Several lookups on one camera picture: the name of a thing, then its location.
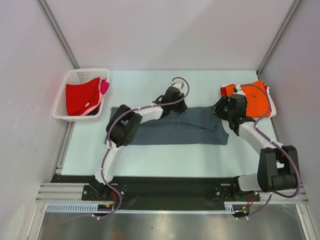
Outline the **grey blue t shirt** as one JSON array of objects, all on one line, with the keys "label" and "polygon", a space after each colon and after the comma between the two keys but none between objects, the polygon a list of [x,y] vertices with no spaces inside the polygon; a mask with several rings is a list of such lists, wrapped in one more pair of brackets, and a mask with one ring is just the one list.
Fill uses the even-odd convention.
[{"label": "grey blue t shirt", "polygon": [[131,145],[227,145],[229,134],[209,106],[141,122]]}]

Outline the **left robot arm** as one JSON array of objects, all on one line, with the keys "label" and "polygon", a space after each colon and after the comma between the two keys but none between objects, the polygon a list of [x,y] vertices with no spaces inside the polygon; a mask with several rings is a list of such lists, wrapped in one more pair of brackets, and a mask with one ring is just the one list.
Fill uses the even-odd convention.
[{"label": "left robot arm", "polygon": [[171,112],[182,113],[187,109],[183,88],[184,83],[177,81],[150,105],[130,108],[122,104],[116,110],[106,127],[106,152],[98,170],[89,181],[89,186],[98,199],[105,200],[110,196],[111,188],[108,184],[114,177],[116,154],[133,142],[140,125],[164,118]]}]

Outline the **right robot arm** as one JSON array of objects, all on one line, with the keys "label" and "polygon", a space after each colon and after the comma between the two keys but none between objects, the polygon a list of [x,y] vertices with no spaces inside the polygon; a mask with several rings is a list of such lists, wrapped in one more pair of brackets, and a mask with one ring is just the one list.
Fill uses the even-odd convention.
[{"label": "right robot arm", "polygon": [[231,196],[242,201],[249,191],[275,193],[294,198],[301,189],[297,149],[283,145],[258,128],[258,121],[247,116],[247,98],[242,94],[223,95],[211,107],[218,118],[228,122],[229,128],[245,140],[259,155],[257,173],[234,178]]}]

